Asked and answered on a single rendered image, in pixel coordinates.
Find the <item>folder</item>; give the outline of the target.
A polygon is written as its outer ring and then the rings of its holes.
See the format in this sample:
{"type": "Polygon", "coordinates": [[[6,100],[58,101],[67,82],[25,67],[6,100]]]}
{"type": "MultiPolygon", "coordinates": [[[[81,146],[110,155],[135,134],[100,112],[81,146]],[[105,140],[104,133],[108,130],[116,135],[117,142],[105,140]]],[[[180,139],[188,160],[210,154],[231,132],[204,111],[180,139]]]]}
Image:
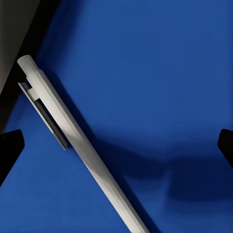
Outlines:
{"type": "Polygon", "coordinates": [[[233,0],[40,0],[0,94],[25,148],[0,233],[131,233],[52,115],[23,92],[30,54],[149,233],[233,233],[233,0]]]}

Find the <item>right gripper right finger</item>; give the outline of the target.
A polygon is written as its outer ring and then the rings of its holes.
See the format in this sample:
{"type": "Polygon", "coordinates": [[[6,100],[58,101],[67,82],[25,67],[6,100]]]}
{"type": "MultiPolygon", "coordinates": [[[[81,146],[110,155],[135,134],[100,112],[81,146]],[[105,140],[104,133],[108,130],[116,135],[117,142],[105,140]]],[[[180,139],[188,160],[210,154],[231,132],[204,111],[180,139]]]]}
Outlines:
{"type": "Polygon", "coordinates": [[[233,168],[233,131],[222,129],[217,145],[233,168]]]}

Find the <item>swivel chair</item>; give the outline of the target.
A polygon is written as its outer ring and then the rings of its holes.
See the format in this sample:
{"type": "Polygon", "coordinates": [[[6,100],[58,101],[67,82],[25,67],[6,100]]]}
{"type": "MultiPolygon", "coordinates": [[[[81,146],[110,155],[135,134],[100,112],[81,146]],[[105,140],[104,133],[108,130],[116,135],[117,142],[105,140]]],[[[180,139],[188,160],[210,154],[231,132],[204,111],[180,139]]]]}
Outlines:
{"type": "Polygon", "coordinates": [[[0,94],[40,0],[0,0],[0,94]]]}

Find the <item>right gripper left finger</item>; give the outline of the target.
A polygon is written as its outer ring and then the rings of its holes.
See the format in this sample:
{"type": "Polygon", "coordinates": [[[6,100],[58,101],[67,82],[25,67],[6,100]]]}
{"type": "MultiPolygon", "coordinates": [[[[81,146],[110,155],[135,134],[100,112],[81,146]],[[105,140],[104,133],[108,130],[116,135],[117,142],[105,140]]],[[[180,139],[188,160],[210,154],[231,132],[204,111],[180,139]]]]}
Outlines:
{"type": "Polygon", "coordinates": [[[0,134],[0,187],[24,148],[20,129],[0,134]]]}

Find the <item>pen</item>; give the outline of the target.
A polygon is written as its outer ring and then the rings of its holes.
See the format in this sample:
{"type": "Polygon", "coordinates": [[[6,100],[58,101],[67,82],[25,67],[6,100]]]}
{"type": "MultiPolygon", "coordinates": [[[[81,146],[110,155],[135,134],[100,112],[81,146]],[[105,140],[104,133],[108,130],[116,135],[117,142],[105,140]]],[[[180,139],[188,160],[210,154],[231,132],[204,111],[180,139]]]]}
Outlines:
{"type": "Polygon", "coordinates": [[[64,150],[66,150],[68,146],[56,126],[52,123],[49,115],[43,110],[38,98],[44,103],[97,184],[101,186],[108,199],[111,201],[112,206],[116,209],[116,212],[128,226],[130,232],[149,233],[149,230],[122,192],[113,175],[86,138],[84,132],[73,118],[73,115],[57,94],[57,91],[53,88],[45,72],[38,68],[30,54],[20,57],[17,63],[25,73],[26,79],[31,85],[31,89],[26,83],[19,83],[18,85],[44,120],[59,145],[62,146],[64,150]]]}

